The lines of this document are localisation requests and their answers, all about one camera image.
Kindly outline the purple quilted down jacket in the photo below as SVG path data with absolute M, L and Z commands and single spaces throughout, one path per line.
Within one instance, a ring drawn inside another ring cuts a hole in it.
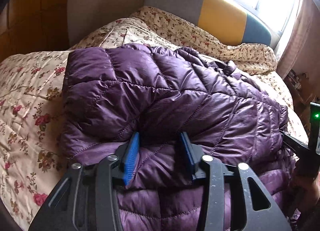
M 294 166 L 281 138 L 287 107 L 232 63 L 206 62 L 186 47 L 77 49 L 62 92 L 60 145 L 72 161 L 98 163 L 140 134 L 132 181 L 118 192 L 124 230 L 196 229 L 203 188 L 186 176 L 181 132 L 225 164 L 249 164 L 285 207 Z

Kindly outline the cluttered bedside table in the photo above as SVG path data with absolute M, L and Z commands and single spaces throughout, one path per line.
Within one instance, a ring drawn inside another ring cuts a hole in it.
M 294 111 L 300 118 L 307 135 L 310 135 L 310 103 L 319 104 L 319 96 L 316 96 L 306 73 L 296 74 L 295 71 L 290 70 L 284 82 L 291 93 Z

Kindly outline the floral rose quilt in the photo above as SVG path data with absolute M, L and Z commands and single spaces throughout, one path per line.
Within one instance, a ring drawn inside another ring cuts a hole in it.
M 134 17 L 97 29 L 75 47 L 115 48 L 127 43 L 179 48 Z M 63 122 L 61 90 L 68 54 L 17 54 L 1 63 L 1 200 L 5 212 L 23 230 L 29 228 L 65 170 L 57 139 Z M 271 97 L 288 107 L 289 133 L 306 142 L 306 131 L 281 77 L 276 71 L 252 76 Z

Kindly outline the small-flower print pillow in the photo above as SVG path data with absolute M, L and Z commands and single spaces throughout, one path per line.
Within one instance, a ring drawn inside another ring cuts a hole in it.
M 142 20 L 153 32 L 176 46 L 192 47 L 201 54 L 223 62 L 233 61 L 239 69 L 250 75 L 276 70 L 276 56 L 266 45 L 224 45 L 191 22 L 154 7 L 144 6 L 130 16 Z

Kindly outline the grey yellow blue headboard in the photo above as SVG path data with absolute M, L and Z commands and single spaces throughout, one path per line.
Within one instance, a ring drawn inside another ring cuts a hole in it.
M 144 0 L 210 33 L 225 45 L 261 43 L 275 48 L 280 37 L 233 0 Z

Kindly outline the wooden wardrobe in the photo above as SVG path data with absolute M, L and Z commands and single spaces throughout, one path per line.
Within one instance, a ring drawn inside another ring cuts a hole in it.
M 1 12 L 1 59 L 70 46 L 67 0 L 9 0 Z

